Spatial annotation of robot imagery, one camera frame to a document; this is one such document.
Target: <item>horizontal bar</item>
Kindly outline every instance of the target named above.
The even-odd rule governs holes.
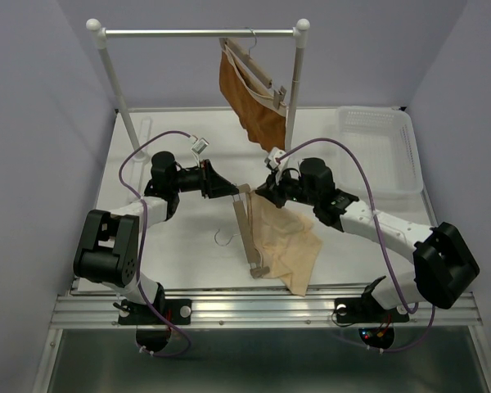
[[[107,38],[134,37],[294,37],[293,29],[185,29],[185,30],[114,30],[106,29]]]
[[[335,328],[331,313],[335,298],[352,296],[360,290],[346,287],[312,291],[305,298],[279,291],[167,291],[166,297],[192,300],[191,325],[186,329],[220,328]],[[52,316],[51,328],[96,329],[128,328],[118,325],[117,296],[60,296]],[[407,326],[425,326],[430,305],[420,308]],[[449,309],[438,309],[435,326],[481,325],[471,293],[462,294]],[[363,324],[369,328],[372,324]]]

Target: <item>white plastic basket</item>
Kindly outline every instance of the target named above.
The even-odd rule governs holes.
[[[342,106],[336,111],[339,140],[357,157],[376,197],[417,194],[424,183],[411,118],[402,111]],[[365,195],[351,157],[339,154],[339,188]]]

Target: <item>tan fabric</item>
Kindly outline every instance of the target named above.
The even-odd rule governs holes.
[[[273,96],[251,77],[229,48],[220,61],[220,92],[238,115],[247,137],[265,151],[274,147],[284,150],[286,139],[286,105],[273,107]]]
[[[255,192],[248,194],[253,242],[269,267],[264,278],[280,278],[291,293],[305,296],[322,240],[313,221],[286,208],[278,209]]]

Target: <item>clothes rack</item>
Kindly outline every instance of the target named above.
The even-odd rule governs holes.
[[[293,77],[291,80],[291,97],[286,121],[286,150],[291,149],[293,130],[295,127],[296,105],[298,102],[298,93],[300,89],[300,74],[304,61],[304,49],[308,40],[309,21],[300,19],[296,27],[292,29],[106,29],[96,19],[88,20],[87,29],[92,33],[94,43],[104,68],[110,85],[115,92],[116,100],[119,104],[119,112],[124,121],[125,128],[128,132],[129,139],[133,149],[138,149],[137,133],[135,132],[128,107],[122,93],[122,88],[115,68],[107,51],[107,40],[113,38],[166,38],[166,37],[215,37],[215,38],[246,38],[246,37],[270,37],[270,38],[293,38],[295,40],[295,63],[293,66]],[[141,159],[144,153],[138,153],[135,158]]]

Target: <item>white platform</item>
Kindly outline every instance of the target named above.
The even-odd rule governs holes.
[[[316,137],[335,137],[334,109],[298,110],[293,146]],[[170,111],[132,113],[135,129],[143,121],[151,121],[151,136],[170,129],[179,129],[206,138],[210,146],[203,158],[211,159],[213,167],[224,178],[257,187],[264,182],[268,170],[264,166],[266,152],[258,144],[247,140],[246,131],[232,111]],[[149,146],[150,155],[168,150],[182,166],[193,166],[189,142],[180,136],[166,136]],[[119,184],[118,170],[123,159],[131,152],[128,135],[118,116],[101,183],[97,208],[108,210],[128,203],[128,192]],[[295,154],[297,158],[317,156],[323,158],[335,176],[336,157],[345,154],[330,143],[306,147]],[[150,176],[151,164],[143,169],[140,191]],[[127,168],[125,178],[131,176]],[[302,211],[313,217],[312,208],[289,202],[286,207]],[[376,200],[376,207],[419,224],[428,224],[429,218],[421,195],[384,201]],[[339,233],[315,220],[315,233],[323,240],[323,248],[311,277],[311,284],[346,284],[372,282],[387,274],[380,248],[365,239]],[[283,287],[279,280],[254,280],[239,237],[225,247],[214,243],[214,234],[222,241],[238,232],[232,208],[232,198],[204,200],[199,192],[180,194],[176,215],[168,222],[158,224],[148,232],[142,271],[168,289]],[[402,257],[390,251],[397,273],[412,270]],[[79,291],[105,291],[108,288],[80,280]]]

